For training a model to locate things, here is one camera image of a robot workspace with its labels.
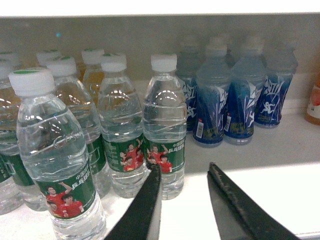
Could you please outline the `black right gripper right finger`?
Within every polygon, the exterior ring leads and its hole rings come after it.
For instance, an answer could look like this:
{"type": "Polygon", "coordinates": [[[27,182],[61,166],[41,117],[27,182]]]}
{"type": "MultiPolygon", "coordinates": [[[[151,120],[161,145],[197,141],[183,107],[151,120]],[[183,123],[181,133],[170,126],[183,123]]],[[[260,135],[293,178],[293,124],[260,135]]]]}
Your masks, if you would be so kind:
{"type": "Polygon", "coordinates": [[[207,182],[222,240],[297,240],[298,237],[267,214],[214,162],[207,182]]]}

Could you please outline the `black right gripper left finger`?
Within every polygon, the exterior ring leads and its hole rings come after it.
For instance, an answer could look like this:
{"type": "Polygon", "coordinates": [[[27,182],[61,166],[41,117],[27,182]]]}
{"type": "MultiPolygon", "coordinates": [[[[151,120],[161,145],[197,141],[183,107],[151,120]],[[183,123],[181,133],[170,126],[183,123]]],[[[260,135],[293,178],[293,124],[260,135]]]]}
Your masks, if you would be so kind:
{"type": "Polygon", "coordinates": [[[128,209],[106,240],[157,240],[162,211],[162,171],[158,164],[151,172],[128,209]]]}

